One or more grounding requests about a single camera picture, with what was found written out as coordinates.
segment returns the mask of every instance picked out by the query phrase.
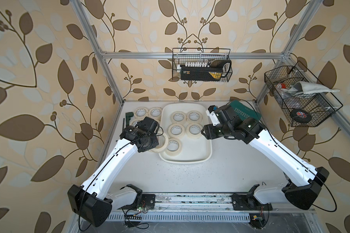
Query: green tool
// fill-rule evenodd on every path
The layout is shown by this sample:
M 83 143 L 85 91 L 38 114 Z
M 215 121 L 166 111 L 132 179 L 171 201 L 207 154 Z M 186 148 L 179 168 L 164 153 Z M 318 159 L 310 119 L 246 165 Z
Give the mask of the green tool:
M 235 112 L 238 114 L 241 120 L 245 120 L 246 118 L 252 117 L 257 120 L 261 119 L 261 114 L 256 113 L 253 109 L 248 108 L 247 106 L 243 105 L 238 100 L 234 100 L 230 103 L 231 107 L 235 110 Z
M 134 113 L 133 112 L 128 112 L 126 113 L 126 127 L 130 125 L 130 119 L 134 117 Z

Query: white tabletop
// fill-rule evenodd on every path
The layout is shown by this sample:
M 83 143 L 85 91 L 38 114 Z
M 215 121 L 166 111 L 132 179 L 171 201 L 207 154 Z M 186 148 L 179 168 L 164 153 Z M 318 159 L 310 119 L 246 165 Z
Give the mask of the white tabletop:
M 172 103 L 126 102 L 108 154 L 119 139 L 126 112 L 135 111 L 138 107 L 163 108 Z M 199 102 L 206 108 L 226 103 Z M 153 152 L 136 153 L 122 168 L 109 191 L 115 192 L 133 184 L 143 192 L 247 192 L 253 185 L 262 182 L 267 185 L 286 182 L 284 173 L 273 162 L 242 141 L 214 139 L 212 150 L 208 161 L 190 165 L 167 163 Z

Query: white plastic tray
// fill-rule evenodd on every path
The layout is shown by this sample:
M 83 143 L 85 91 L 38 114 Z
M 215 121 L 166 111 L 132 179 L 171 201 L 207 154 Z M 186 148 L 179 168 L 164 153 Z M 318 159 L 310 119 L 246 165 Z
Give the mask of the white plastic tray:
M 165 132 L 167 132 L 171 123 L 171 114 L 175 111 L 182 111 L 188 113 L 189 111 L 199 111 L 202 114 L 202 122 L 200 125 L 203 127 L 209 124 L 209 118 L 206 115 L 206 108 L 200 104 L 193 103 L 177 103 L 166 105 L 162 110 L 161 124 Z M 184 128 L 187 128 L 189 122 L 183 124 Z M 212 154 L 211 140 L 207 140 L 204 136 L 198 139 L 192 139 L 184 135 L 180 139 L 182 143 L 182 151 L 177 156 L 168 156 L 166 152 L 159 153 L 159 157 L 168 163 L 177 164 L 191 164 L 191 163 L 201 163 L 207 161 Z

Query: green book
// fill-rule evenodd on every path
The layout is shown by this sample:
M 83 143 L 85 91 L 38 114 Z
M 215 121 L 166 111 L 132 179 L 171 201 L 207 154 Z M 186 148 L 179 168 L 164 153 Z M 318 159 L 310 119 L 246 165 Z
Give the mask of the green book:
M 235 112 L 240 116 L 241 120 L 245 120 L 246 118 L 252 117 L 257 120 L 261 119 L 261 114 L 256 113 L 253 109 L 243 105 L 240 101 L 238 100 L 233 100 L 232 102 L 229 103 L 231 107 L 235 110 Z

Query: yellow label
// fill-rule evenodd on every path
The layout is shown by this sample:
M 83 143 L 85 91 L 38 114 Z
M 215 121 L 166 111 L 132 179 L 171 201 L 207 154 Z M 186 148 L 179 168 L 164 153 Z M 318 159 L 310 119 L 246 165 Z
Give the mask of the yellow label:
M 209 72 L 209 74 L 215 79 L 220 79 L 220 77 L 222 76 L 222 73 L 219 72 Z

